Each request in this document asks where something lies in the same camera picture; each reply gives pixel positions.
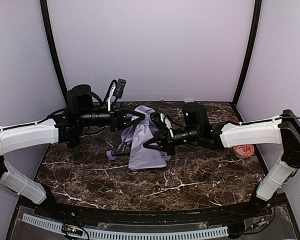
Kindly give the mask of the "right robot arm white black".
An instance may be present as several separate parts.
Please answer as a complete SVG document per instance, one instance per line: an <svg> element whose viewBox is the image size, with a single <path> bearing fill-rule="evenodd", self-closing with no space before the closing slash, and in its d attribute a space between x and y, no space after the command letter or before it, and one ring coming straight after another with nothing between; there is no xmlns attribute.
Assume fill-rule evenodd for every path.
<svg viewBox="0 0 300 240"><path fill-rule="evenodd" d="M175 147L196 142L200 147L221 150L243 145L282 145L280 159L256 187L251 200L265 203L300 169L300 117L286 109L281 115L249 122L211 124L204 105L191 102L182 107L185 126L171 127L171 120L157 112L150 115L158 128L153 138L143 143L147 149L162 151L169 156Z"/></svg>

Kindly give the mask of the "lavender folding umbrella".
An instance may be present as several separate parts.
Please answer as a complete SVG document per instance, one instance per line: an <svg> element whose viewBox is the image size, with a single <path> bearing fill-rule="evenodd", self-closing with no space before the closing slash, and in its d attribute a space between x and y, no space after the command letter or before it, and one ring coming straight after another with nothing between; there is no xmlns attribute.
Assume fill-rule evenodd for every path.
<svg viewBox="0 0 300 240"><path fill-rule="evenodd" d="M171 157L164 151L143 146L159 130L150 119L150 114L155 110L145 105L139 105L134 110L145 114L145 119L124 129L121 134L122 142L131 145L128 168L132 171L165 168Z"/></svg>

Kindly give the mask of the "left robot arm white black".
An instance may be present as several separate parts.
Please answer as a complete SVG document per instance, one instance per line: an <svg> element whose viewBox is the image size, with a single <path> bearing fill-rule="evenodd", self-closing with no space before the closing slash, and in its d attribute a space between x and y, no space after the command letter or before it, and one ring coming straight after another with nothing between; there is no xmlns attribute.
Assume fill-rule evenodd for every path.
<svg viewBox="0 0 300 240"><path fill-rule="evenodd" d="M15 169L4 155L33 146L66 143L70 148L80 142L85 127L106 127L111 132L124 130L143 121L145 114L119 103L126 81L113 80L102 100L88 84L80 84L66 93L66 107L46 118L12 126L0 126L0 184L36 205L54 202L47 187Z"/></svg>

